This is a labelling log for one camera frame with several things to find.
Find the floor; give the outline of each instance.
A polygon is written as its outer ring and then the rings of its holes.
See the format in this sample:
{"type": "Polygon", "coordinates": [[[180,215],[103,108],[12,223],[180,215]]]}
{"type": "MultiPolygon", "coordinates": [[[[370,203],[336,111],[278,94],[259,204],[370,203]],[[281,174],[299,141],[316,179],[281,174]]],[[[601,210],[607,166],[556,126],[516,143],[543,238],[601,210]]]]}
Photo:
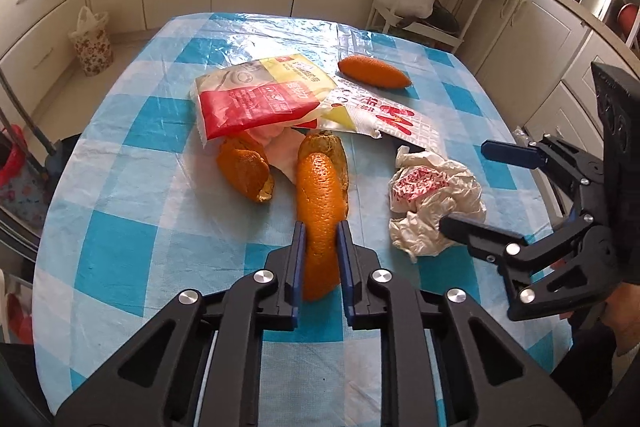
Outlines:
{"type": "MultiPolygon", "coordinates": [[[[102,73],[85,76],[78,65],[63,86],[54,86],[60,91],[44,110],[38,108],[35,115],[36,125],[45,136],[55,143],[56,140],[82,132],[111,86],[145,44],[146,41],[115,44],[113,64],[102,73]]],[[[27,137],[27,144],[36,159],[44,163],[47,153],[43,145],[33,136],[27,137]]]]}

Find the crumpled tissue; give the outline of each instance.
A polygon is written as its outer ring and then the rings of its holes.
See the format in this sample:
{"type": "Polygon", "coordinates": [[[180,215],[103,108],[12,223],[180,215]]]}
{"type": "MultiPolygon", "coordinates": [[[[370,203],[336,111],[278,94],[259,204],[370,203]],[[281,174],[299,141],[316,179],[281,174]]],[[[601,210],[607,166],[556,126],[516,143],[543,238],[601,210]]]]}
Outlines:
{"type": "Polygon", "coordinates": [[[389,182],[390,207],[406,217],[389,220],[389,234],[414,263],[420,255],[437,255],[454,244],[438,229],[442,216],[461,212],[484,221],[482,187],[462,163],[430,150],[409,153],[409,147],[401,146],[396,168],[400,170],[389,182]]]}

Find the metal bolt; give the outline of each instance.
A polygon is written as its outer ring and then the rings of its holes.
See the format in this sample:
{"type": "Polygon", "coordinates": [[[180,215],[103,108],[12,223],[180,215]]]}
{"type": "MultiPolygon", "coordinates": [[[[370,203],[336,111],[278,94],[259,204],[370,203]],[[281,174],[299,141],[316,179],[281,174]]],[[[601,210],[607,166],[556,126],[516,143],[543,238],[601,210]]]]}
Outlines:
{"type": "Polygon", "coordinates": [[[524,290],[520,292],[520,301],[523,304],[529,304],[530,302],[533,302],[533,299],[535,298],[536,293],[531,288],[524,288],[524,290]]]}
{"type": "Polygon", "coordinates": [[[198,300],[198,293],[196,290],[185,290],[180,295],[178,295],[178,301],[181,304],[193,304],[198,300]]]}
{"type": "Polygon", "coordinates": [[[447,292],[447,299],[456,303],[464,302],[466,299],[466,293],[460,288],[452,288],[447,292]]]}
{"type": "Polygon", "coordinates": [[[509,255],[517,255],[520,253],[520,245],[517,243],[509,243],[507,245],[506,251],[509,255]]]}
{"type": "Polygon", "coordinates": [[[254,281],[265,284],[273,280],[273,272],[270,270],[258,270],[254,273],[254,281]]]}
{"type": "Polygon", "coordinates": [[[375,282],[389,282],[391,280],[391,277],[393,277],[393,275],[391,275],[391,272],[385,269],[375,270],[375,272],[371,274],[371,278],[375,282]]]}

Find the table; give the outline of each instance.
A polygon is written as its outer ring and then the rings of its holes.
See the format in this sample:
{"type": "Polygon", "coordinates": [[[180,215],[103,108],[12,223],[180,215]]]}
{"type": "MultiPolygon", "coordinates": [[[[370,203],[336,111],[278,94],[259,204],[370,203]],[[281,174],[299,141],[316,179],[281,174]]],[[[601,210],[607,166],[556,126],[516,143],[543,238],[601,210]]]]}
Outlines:
{"type": "MultiPolygon", "coordinates": [[[[550,232],[530,172],[482,158],[485,139],[511,136],[456,57],[337,23],[248,14],[175,18],[98,108],[50,206],[34,276],[33,331],[52,411],[180,290],[226,289],[262,267],[270,250],[289,244],[294,187],[275,171],[270,203],[236,193],[215,165],[218,143],[202,147],[190,87],[213,67],[294,52],[330,73],[353,53],[404,70],[413,86],[385,95],[434,121],[447,155],[482,184],[487,222],[537,239],[550,232]]],[[[551,370],[570,346],[566,321],[508,321],[495,267],[472,259],[466,247],[412,264],[388,237],[392,140],[341,138],[354,242],[423,289],[464,288],[551,370]]],[[[339,288],[305,303],[301,316],[296,331],[265,333],[260,427],[379,425],[378,332],[347,327],[339,288]]]]}

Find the tablecloth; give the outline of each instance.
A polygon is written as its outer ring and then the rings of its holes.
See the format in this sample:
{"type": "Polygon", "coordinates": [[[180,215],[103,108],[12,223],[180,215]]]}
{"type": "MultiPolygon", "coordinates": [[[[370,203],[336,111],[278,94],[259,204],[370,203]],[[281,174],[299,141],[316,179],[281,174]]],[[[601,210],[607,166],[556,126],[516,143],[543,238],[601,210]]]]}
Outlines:
{"type": "MultiPolygon", "coordinates": [[[[337,23],[250,14],[174,18],[127,67],[82,133],[51,203],[36,263],[33,331],[52,411],[147,319],[184,288],[229,287],[290,243],[293,185],[275,171],[268,204],[236,193],[203,148],[190,87],[196,76],[256,58],[302,53],[325,71],[362,53],[396,65],[407,89],[384,95],[433,120],[446,154],[483,187],[487,222],[539,239],[550,232],[530,172],[485,160],[486,139],[512,140],[475,78],[453,55],[337,23]]],[[[464,288],[548,371],[570,346],[565,321],[512,323],[495,266],[466,247],[412,264],[391,246],[387,184],[395,147],[341,135],[356,244],[378,252],[416,287],[464,288]]],[[[260,426],[373,426],[380,421],[380,336],[353,331],[340,288],[305,303],[293,332],[267,331],[260,426]]]]}

